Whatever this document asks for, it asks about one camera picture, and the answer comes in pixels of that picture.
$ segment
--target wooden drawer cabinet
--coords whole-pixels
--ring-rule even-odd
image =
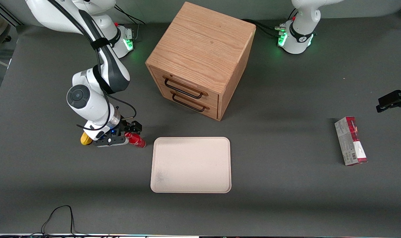
[[[254,34],[253,24],[186,2],[146,66],[163,97],[220,121]]]

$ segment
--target black metal handle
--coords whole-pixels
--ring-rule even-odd
[[[176,90],[177,92],[182,93],[182,94],[184,94],[184,95],[187,95],[187,96],[189,96],[189,97],[191,97],[191,98],[200,99],[200,98],[202,97],[202,95],[203,95],[203,93],[200,93],[199,96],[192,95],[192,94],[187,93],[187,92],[185,92],[185,91],[183,91],[183,90],[181,90],[181,89],[178,89],[178,88],[176,88],[176,87],[173,87],[173,86],[167,84],[167,82],[168,82],[168,79],[166,78],[166,79],[165,79],[165,85],[166,85],[167,87],[169,87],[170,89],[174,89],[174,90]]]
[[[192,106],[189,105],[189,104],[185,104],[184,102],[175,99],[175,94],[173,94],[173,101],[175,101],[175,102],[178,103],[178,104],[182,104],[183,106],[188,107],[188,108],[190,108],[190,109],[192,109],[192,110],[195,110],[195,111],[197,111],[197,112],[203,112],[203,111],[205,111],[205,108],[206,108],[206,107],[204,106],[202,109],[197,109],[197,108],[195,108],[195,107],[192,107]]]

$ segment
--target gray table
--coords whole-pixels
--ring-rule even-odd
[[[401,237],[401,109],[375,110],[401,89],[401,14],[322,20],[298,56],[258,31],[221,122],[160,95],[144,62],[166,28],[140,27],[116,94],[138,109],[143,150],[81,146],[66,92],[93,50],[77,34],[19,30],[0,90],[0,233],[36,232],[69,204],[90,233]],[[343,164],[333,123],[344,116],[357,117],[367,164]],[[230,139],[229,193],[150,190],[153,141],[191,136]],[[68,225],[58,211],[48,232]]]

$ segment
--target box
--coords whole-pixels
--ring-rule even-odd
[[[146,66],[163,97],[220,121],[246,68],[255,29],[185,2]]]
[[[354,116],[347,116],[335,123],[344,164],[347,166],[366,163],[366,155],[358,138]]]

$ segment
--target white tray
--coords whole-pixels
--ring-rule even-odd
[[[155,193],[228,193],[230,141],[225,137],[160,137],[154,142]]]

